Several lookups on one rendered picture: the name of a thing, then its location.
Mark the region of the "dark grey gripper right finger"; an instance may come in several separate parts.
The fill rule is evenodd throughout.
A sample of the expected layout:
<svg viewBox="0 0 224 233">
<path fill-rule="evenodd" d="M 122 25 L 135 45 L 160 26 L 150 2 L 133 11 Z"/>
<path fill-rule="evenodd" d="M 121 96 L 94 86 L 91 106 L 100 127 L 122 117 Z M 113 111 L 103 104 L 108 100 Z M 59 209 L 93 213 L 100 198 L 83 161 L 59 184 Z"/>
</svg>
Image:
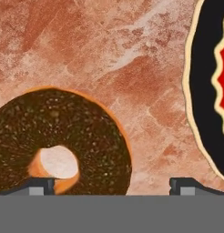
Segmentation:
<svg viewBox="0 0 224 233">
<path fill-rule="evenodd" d="M 210 187 L 205 187 L 192 177 L 171 177 L 169 179 L 169 186 L 169 194 L 173 196 L 224 196 L 224 192 Z"/>
</svg>

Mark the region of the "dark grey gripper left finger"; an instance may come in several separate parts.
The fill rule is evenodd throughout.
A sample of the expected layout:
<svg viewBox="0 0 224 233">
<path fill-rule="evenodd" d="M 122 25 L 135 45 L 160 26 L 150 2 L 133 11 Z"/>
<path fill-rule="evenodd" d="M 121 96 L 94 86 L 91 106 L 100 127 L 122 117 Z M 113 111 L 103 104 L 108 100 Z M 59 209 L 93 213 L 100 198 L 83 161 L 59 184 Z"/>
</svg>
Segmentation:
<svg viewBox="0 0 224 233">
<path fill-rule="evenodd" d="M 31 177 L 23 185 L 0 191 L 0 196 L 52 196 L 55 180 L 51 177 Z"/>
</svg>

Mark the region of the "chocolate sprinkled doughnut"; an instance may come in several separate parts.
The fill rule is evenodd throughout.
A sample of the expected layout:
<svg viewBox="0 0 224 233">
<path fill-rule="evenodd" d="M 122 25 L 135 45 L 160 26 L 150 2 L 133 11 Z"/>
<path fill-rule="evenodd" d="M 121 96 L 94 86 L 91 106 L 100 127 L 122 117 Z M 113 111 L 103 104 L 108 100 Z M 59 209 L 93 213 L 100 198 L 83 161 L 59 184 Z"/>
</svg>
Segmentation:
<svg viewBox="0 0 224 233">
<path fill-rule="evenodd" d="M 64 146 L 76 155 L 79 180 L 64 195 L 125 195 L 132 173 L 127 142 L 98 104 L 47 88 L 0 108 L 0 192 L 30 178 L 27 167 L 41 148 Z"/>
</svg>

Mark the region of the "black and red plate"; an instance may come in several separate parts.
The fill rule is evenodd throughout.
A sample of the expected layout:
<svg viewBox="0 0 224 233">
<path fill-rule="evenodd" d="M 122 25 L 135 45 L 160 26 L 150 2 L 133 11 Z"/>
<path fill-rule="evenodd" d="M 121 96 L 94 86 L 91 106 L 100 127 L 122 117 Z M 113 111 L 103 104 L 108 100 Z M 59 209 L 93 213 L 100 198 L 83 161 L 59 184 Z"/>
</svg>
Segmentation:
<svg viewBox="0 0 224 233">
<path fill-rule="evenodd" d="M 224 0 L 199 0 L 185 46 L 182 78 L 188 122 L 201 153 L 224 180 L 224 111 L 217 84 L 224 47 Z"/>
</svg>

